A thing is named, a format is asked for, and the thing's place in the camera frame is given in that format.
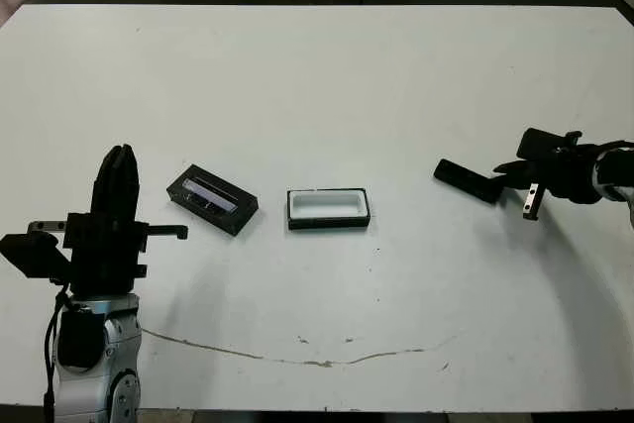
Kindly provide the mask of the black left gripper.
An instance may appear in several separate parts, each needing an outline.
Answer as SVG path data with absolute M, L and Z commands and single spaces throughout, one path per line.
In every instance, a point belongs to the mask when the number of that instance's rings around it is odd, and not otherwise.
M 94 180 L 91 213 L 71 213 L 65 221 L 29 224 L 28 245 L 35 253 L 29 277 L 67 284 L 78 295 L 126 294 L 137 278 L 147 275 L 139 254 L 146 250 L 149 237 L 187 238 L 185 225 L 151 225 L 100 214 L 118 211 L 121 154 L 122 212 L 136 215 L 140 190 L 137 160 L 130 145 L 114 146 Z

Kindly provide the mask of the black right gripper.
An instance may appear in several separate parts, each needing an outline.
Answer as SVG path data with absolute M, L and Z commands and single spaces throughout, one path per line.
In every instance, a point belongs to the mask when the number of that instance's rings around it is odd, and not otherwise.
M 546 191 L 576 204 L 591 205 L 601 197 L 592 184 L 597 145 L 521 147 L 521 160 L 505 162 L 493 169 L 502 174 L 496 181 L 503 188 L 527 190 L 523 217 L 536 221 Z

